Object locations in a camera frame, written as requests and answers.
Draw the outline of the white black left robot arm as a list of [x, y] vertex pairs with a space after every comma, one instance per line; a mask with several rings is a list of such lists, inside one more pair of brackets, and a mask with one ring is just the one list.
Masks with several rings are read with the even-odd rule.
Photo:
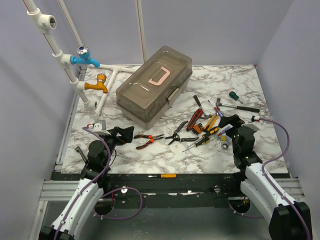
[[107, 197], [111, 185], [107, 182], [112, 153], [117, 146], [131, 143], [134, 126], [112, 129], [89, 124], [83, 128], [97, 137], [88, 145], [87, 161], [81, 171], [77, 188], [66, 207], [51, 226], [43, 226], [40, 240], [77, 240], [91, 211], [100, 198]]

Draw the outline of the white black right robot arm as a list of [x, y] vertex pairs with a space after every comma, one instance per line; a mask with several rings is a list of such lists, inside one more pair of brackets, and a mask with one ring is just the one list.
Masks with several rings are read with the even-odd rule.
[[239, 169], [230, 191], [236, 196], [245, 194], [256, 206], [268, 224], [271, 239], [311, 240], [310, 208], [291, 197], [267, 171], [269, 161], [263, 162], [254, 151], [255, 130], [236, 114], [221, 118], [218, 126], [227, 125], [231, 125], [226, 135], [232, 140], [233, 160]]

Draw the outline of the beige toolbox with clear lid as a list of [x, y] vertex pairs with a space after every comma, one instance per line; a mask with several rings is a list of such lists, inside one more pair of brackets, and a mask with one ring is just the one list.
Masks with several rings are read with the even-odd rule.
[[185, 90], [192, 59], [166, 45], [116, 90], [116, 104], [128, 119], [149, 130]]

